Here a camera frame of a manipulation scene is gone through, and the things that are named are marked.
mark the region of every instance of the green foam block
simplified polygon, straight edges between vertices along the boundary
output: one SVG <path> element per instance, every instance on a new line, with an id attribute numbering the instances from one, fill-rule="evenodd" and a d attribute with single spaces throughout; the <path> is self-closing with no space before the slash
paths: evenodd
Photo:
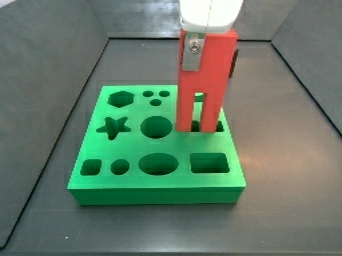
<path id="1" fill-rule="evenodd" d="M 246 181 L 224 111 L 216 133 L 176 130 L 176 85 L 105 86 L 69 190 L 82 205 L 237 203 Z"/>

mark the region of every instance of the small round hole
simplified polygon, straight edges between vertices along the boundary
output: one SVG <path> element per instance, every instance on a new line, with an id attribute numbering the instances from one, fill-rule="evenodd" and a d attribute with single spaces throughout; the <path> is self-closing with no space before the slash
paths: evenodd
<path id="1" fill-rule="evenodd" d="M 116 175 L 124 175 L 130 170 L 130 163 L 125 159 L 117 160 L 112 165 L 112 171 Z"/>
<path id="2" fill-rule="evenodd" d="M 141 130 L 146 137 L 152 139 L 161 139 L 173 131 L 173 124 L 165 117 L 153 116 L 142 122 Z"/>
<path id="3" fill-rule="evenodd" d="M 169 97 L 170 96 L 170 92 L 169 91 L 162 91 L 160 92 L 161 97 Z"/>
<path id="4" fill-rule="evenodd" d="M 162 105 L 162 100 L 158 100 L 158 99 L 156 99 L 156 100 L 152 100 L 152 102 L 150 102 L 150 104 L 153 105 L 153 106 L 161 106 Z"/>
<path id="5" fill-rule="evenodd" d="M 145 91 L 145 92 L 144 92 L 144 95 L 145 95 L 145 97 L 153 97 L 153 96 L 154 96 L 154 92 L 152 92 L 152 91 Z"/>

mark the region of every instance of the rectangular hole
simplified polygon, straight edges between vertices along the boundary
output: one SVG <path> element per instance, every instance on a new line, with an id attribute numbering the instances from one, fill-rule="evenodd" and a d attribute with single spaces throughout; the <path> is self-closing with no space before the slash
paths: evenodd
<path id="1" fill-rule="evenodd" d="M 228 157 L 224 153 L 194 153 L 190 155 L 193 173 L 229 173 Z"/>

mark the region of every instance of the hexagon hole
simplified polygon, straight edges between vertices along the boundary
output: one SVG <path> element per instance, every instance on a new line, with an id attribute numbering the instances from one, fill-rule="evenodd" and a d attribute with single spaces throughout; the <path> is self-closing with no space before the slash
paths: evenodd
<path id="1" fill-rule="evenodd" d="M 112 94 L 109 104 L 117 108 L 126 107 L 134 103 L 134 94 L 126 91 Z"/>

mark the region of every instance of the gray wall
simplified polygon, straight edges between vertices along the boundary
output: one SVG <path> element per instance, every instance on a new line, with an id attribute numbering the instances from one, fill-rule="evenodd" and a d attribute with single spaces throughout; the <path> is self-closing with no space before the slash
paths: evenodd
<path id="1" fill-rule="evenodd" d="M 178 0 L 89 0 L 113 38 L 178 38 Z M 272 40 L 299 0 L 245 0 L 234 28 L 244 40 Z"/>
<path id="2" fill-rule="evenodd" d="M 0 247 L 108 40 L 85 0 L 0 9 Z"/>
<path id="3" fill-rule="evenodd" d="M 342 133 L 342 1 L 301 0 L 273 44 Z"/>

